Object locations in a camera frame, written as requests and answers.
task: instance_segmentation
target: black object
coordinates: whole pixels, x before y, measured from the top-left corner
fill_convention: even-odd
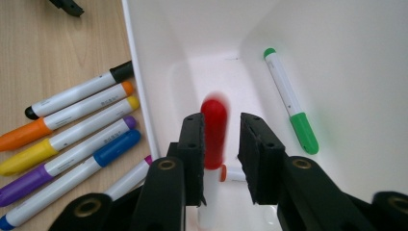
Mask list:
[[[109,71],[111,71],[111,74],[117,83],[123,82],[125,79],[135,75],[133,72],[132,61],[111,68]]]
[[[62,8],[66,13],[72,16],[80,16],[84,10],[72,0],[50,0],[58,9]]]
[[[341,192],[316,162],[289,157],[256,115],[241,115],[238,158],[253,202],[277,204],[283,230],[408,230],[407,195],[379,192],[368,204]]]
[[[203,126],[202,114],[186,117],[179,142],[152,164],[143,187],[114,202],[103,193],[84,195],[65,208],[50,230],[184,230],[185,206],[204,201]],[[341,192],[316,162],[289,157],[256,115],[241,115],[238,158],[253,202],[278,205],[285,231],[408,230],[407,195],[378,192],[368,204]],[[93,198],[101,204],[95,206]],[[93,211],[88,218],[75,215],[88,210]]]
[[[183,121],[179,142],[150,166],[144,185],[112,201],[103,193],[73,200],[54,221],[51,231],[184,230],[185,207],[203,199],[204,119]]]
[[[33,107],[30,106],[24,110],[24,115],[27,116],[30,119],[39,119],[38,115],[33,110]]]

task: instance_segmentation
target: blue marker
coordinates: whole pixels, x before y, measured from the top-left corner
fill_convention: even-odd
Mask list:
[[[139,140],[140,132],[130,130],[116,140],[103,146],[97,150],[92,157],[2,216],[0,218],[0,229],[12,230],[16,226],[23,224],[39,211],[93,175],[97,170],[107,166],[114,159],[138,143]]]

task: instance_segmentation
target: screw hole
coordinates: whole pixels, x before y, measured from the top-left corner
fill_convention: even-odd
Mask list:
[[[388,203],[401,213],[408,215],[408,200],[398,196],[391,196],[388,198]]]
[[[303,168],[303,169],[308,169],[308,168],[312,167],[312,164],[310,164],[310,162],[308,162],[306,160],[302,160],[302,159],[294,159],[292,161],[292,164],[295,167],[299,167],[299,168]]]
[[[169,170],[176,166],[173,161],[165,160],[159,163],[159,169],[161,170]]]
[[[96,198],[89,198],[81,202],[74,210],[74,215],[78,218],[85,218],[96,213],[102,203]]]

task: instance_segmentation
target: red marker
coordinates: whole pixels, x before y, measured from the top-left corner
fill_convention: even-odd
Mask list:
[[[204,197],[207,206],[198,208],[198,225],[208,229],[214,226],[216,217],[217,189],[228,120],[227,100],[221,94],[211,94],[201,105],[201,113],[205,123]]]

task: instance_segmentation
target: red object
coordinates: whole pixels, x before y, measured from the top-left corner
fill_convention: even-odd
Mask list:
[[[213,94],[207,97],[201,105],[204,115],[205,156],[206,169],[218,169],[223,162],[223,149],[227,127],[228,109],[224,97]]]
[[[219,177],[219,182],[224,182],[227,178],[227,166],[221,165],[221,176]]]

